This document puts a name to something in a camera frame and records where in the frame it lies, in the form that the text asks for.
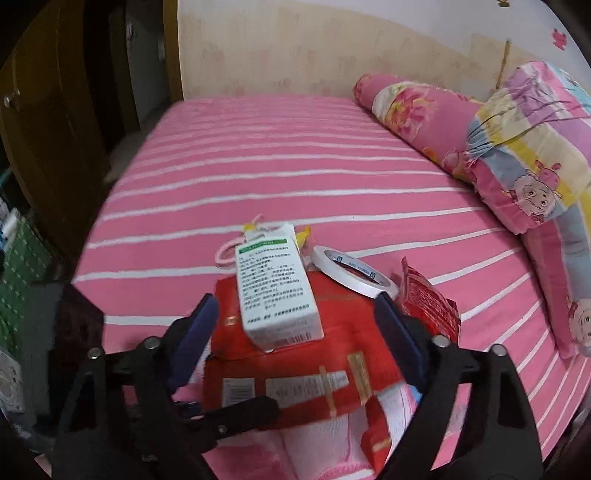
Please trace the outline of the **red snack bag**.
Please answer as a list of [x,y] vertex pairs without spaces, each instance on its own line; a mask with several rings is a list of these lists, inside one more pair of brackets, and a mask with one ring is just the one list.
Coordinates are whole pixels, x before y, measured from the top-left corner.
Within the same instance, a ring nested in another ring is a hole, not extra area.
[[396,303],[403,313],[421,320],[433,336],[441,334],[458,344],[461,318],[457,304],[410,266],[406,257],[402,259],[402,271]]

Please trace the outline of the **large red package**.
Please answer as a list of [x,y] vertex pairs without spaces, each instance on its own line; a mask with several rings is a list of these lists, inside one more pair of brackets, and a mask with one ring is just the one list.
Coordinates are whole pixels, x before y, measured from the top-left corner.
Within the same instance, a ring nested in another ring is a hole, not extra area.
[[308,277],[325,336],[290,343],[273,352],[256,348],[242,328],[238,281],[219,280],[219,319],[204,364],[202,405],[215,410],[242,400],[252,385],[256,395],[276,400],[280,415],[273,428],[308,425],[363,408],[369,421],[361,448],[370,465],[381,468],[392,444],[379,392],[401,381],[401,373],[374,321],[371,299],[346,289],[320,272]]

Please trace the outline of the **white green small carton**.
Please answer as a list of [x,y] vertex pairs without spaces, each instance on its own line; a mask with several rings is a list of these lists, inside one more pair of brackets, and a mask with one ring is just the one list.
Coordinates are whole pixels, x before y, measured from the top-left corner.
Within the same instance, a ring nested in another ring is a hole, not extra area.
[[242,329],[260,350],[321,340],[320,311],[304,261],[287,256],[235,255]]

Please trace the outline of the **white tape roll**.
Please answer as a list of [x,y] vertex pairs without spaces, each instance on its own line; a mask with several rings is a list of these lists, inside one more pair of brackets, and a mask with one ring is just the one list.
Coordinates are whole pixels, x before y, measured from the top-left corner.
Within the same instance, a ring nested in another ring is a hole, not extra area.
[[397,284],[379,270],[362,260],[344,252],[315,246],[311,252],[311,263],[343,287],[370,299],[386,293],[396,299],[399,293]]

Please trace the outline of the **white pink-edged towel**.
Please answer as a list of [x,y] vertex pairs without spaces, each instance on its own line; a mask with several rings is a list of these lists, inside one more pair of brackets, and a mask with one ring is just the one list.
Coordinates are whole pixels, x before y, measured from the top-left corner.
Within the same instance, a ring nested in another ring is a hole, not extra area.
[[[254,394],[253,386],[247,385],[242,400]],[[378,393],[392,438],[387,459],[419,398],[403,379]],[[205,460],[221,479],[365,479],[382,469],[370,465],[361,448],[363,432],[369,427],[363,408],[308,425],[277,429],[271,425],[221,440],[205,453]]]

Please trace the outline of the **pink plastic clothes peg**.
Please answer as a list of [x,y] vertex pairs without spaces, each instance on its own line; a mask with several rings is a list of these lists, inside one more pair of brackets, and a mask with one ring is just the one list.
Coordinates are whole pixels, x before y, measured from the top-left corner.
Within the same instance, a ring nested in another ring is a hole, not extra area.
[[256,215],[252,221],[242,226],[242,234],[228,240],[218,248],[214,255],[214,262],[217,267],[230,268],[235,266],[235,249],[263,236],[264,231],[259,228],[259,221],[262,219],[263,215]]

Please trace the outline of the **pink white striped bed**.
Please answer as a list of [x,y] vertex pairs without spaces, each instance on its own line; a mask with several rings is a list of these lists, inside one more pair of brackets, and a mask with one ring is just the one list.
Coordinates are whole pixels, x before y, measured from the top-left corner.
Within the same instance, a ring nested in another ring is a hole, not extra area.
[[549,454],[581,404],[590,362],[560,357],[520,239],[468,185],[345,98],[218,97],[174,105],[114,186],[76,287],[119,351],[162,333],[225,276],[215,252],[253,218],[386,274],[408,262],[462,318],[461,343],[505,345]]

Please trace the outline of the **green patterned box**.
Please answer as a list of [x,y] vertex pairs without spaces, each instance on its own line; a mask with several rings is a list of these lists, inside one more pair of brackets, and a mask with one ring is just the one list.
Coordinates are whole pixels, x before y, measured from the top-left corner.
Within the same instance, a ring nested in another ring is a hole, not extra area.
[[1,347],[13,357],[20,354],[29,285],[45,277],[52,260],[36,229],[21,219],[1,277]]

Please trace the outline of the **folded cartoon sheep quilt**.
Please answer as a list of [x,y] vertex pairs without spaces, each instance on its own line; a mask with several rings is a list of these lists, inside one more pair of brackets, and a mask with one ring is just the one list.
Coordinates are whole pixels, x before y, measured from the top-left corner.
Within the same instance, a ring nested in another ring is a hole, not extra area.
[[544,61],[519,66],[467,133],[466,171],[520,236],[563,358],[590,353],[590,96]]

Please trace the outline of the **pink floral bolster pillow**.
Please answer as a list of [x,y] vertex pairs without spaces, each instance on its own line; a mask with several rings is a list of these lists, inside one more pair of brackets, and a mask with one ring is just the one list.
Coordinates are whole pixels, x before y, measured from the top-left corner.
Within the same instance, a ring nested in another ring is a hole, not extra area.
[[390,74],[365,74],[353,88],[356,103],[394,135],[469,183],[469,123],[482,103],[445,88]]

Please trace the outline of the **brown wooden door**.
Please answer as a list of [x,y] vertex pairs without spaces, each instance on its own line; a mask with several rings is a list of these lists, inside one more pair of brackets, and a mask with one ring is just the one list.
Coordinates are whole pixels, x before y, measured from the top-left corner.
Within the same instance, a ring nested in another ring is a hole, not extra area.
[[75,262],[131,95],[123,1],[1,4],[1,139],[38,228]]

